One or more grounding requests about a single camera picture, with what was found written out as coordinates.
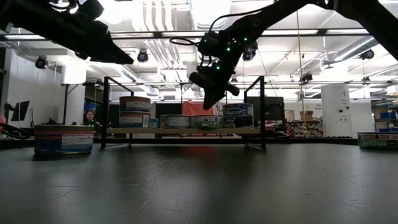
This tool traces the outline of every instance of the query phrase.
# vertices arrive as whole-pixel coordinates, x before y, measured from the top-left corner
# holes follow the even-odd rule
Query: woman
[[[81,125],[87,125],[87,126],[99,126],[100,123],[95,120],[95,113],[92,111],[87,111],[85,113],[85,116],[83,118],[83,122]]]

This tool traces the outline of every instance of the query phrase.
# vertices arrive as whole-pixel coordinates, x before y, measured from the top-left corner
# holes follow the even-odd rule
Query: black metal table frame
[[[112,79],[111,77],[105,77],[104,78],[104,91],[103,91],[103,99],[104,99],[104,104],[103,104],[103,113],[102,113],[102,132],[101,132],[101,147],[106,147],[106,143],[126,143],[127,139],[107,139],[107,125],[108,124],[108,112],[109,112],[109,93],[110,93],[110,84],[109,81],[112,81],[113,83],[119,85],[120,87],[124,88],[127,91],[131,92],[131,96],[134,96],[134,92],[131,91],[129,88],[125,87],[124,85],[120,84],[116,80]],[[252,89],[257,83],[260,82],[260,99],[261,99],[261,131],[260,135],[261,138],[260,143],[261,143],[261,148],[265,149],[266,148],[266,123],[265,123],[265,81],[264,77],[260,76],[247,90],[244,92],[244,102],[247,102],[247,97],[248,97],[248,91]],[[183,86],[185,83],[181,83],[180,87],[183,91]],[[144,144],[176,144],[176,141],[180,142],[181,139],[179,140],[174,140],[170,141],[169,139],[151,139],[151,141],[146,142],[146,141],[140,141],[140,139],[137,139],[137,142],[139,143],[144,143]],[[231,141],[230,139],[211,139],[211,141],[203,141],[202,139],[189,139],[190,144],[203,144],[204,142],[207,142],[207,144],[227,144],[228,141]],[[231,141],[231,142],[241,142],[241,143],[246,143],[248,139],[240,139],[239,141]],[[132,134],[130,134],[128,143],[132,143]]]

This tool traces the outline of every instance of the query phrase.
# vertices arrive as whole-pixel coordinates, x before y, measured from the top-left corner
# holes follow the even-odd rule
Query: camera
[[[36,68],[38,69],[46,69],[49,67],[49,61],[47,61],[46,56],[39,56],[35,63]]]
[[[146,49],[140,49],[137,60],[141,63],[148,61],[148,54]]]

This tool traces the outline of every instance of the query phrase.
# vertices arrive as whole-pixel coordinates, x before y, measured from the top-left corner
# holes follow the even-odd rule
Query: can
[[[162,115],[160,128],[191,128],[191,116],[187,115]]]
[[[224,116],[253,116],[253,105],[249,103],[234,103],[223,106]]]
[[[35,155],[91,153],[94,127],[35,125]]]
[[[159,119],[151,118],[149,120],[149,128],[159,128]]]
[[[198,129],[216,129],[223,126],[222,116],[199,115],[191,117],[192,128]]]
[[[150,99],[140,96],[122,96],[119,98],[120,111],[150,111]]]
[[[225,128],[245,128],[253,127],[252,116],[224,116],[223,124]]]
[[[120,112],[120,128],[148,128],[150,113],[145,112]]]

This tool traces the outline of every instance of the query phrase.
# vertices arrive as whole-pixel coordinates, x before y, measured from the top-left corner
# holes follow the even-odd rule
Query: ceiling
[[[142,12],[142,20],[145,21],[148,13],[147,6],[152,8],[152,22],[156,31],[159,28],[155,25],[156,21],[156,1],[144,0],[144,8]],[[175,30],[186,30],[190,31],[195,29],[193,27],[190,6],[188,0],[164,0],[158,1],[162,8],[165,9],[165,3],[171,3],[171,23]],[[203,1],[211,2],[210,0],[190,0],[190,1]],[[246,12],[270,5],[273,0],[222,0],[227,4],[231,4],[230,13]],[[398,16],[398,1],[380,1],[385,8],[387,8],[393,15]],[[140,18],[137,18],[137,8],[134,7],[133,2],[111,2],[107,3],[105,12],[100,20],[109,26],[109,30],[112,33],[115,32],[136,32],[133,28],[132,23],[137,22]],[[207,20],[213,20],[216,18],[216,13],[213,8],[208,6],[201,14],[205,16]],[[117,17],[120,22],[112,24],[109,22],[109,17]],[[228,25],[231,25],[238,17],[231,17],[228,20]],[[165,15],[162,15],[162,20],[165,24]],[[286,17],[280,22],[276,23],[270,29],[286,30],[286,29],[360,29],[362,28],[359,23],[346,19],[335,13],[334,11],[327,11],[314,5],[307,5],[298,11],[298,21],[296,13]],[[13,34],[26,33],[24,30],[13,29]],[[269,79],[273,82],[288,82],[291,80],[298,81],[300,72],[297,72],[302,65],[311,62],[315,59],[319,61],[323,57],[319,58],[322,53],[333,53],[338,52],[352,43],[363,38],[358,35],[342,35],[342,36],[312,36],[312,37],[301,37],[300,45],[299,38],[297,36],[291,37],[261,37],[257,40],[259,46],[259,53],[250,62],[243,62],[242,60],[236,67],[237,79],[239,82],[251,83],[259,75],[268,75]],[[150,50],[149,59],[145,63],[139,63],[136,60],[139,49],[146,49],[145,40],[134,39],[134,40],[115,40],[116,45],[125,50],[127,53],[134,58],[135,62],[133,65],[128,65],[128,68],[136,73],[140,82],[162,82],[162,76],[159,74],[159,63],[156,61]],[[170,51],[163,40],[160,41],[162,47],[165,48],[167,55],[171,58]],[[49,49],[63,49],[63,47],[49,42],[49,41],[20,41],[19,46],[25,54],[29,55],[30,52],[36,50],[49,50]],[[193,72],[195,67],[198,65],[198,55],[196,49],[190,46],[178,45],[178,52],[180,58],[187,69],[187,73]],[[382,69],[394,66],[397,64],[388,52],[381,46],[377,45],[372,48],[375,57],[371,60],[362,61],[361,59],[351,58],[342,63],[336,64],[334,67],[345,67],[345,72],[330,72],[321,68],[321,65],[309,68],[313,74],[314,80],[334,80],[334,81],[346,81],[354,80],[360,81],[364,74],[374,73]],[[54,61],[64,60],[64,55],[53,55],[51,57]],[[104,76],[120,77],[120,73],[117,72],[114,65],[107,63],[90,63],[88,65],[87,77],[91,78],[103,78]],[[392,80],[395,76],[396,71],[391,70],[389,73],[375,77],[371,80]],[[274,88],[284,88],[285,85],[275,85]],[[374,91],[382,91],[385,86],[374,86]]]

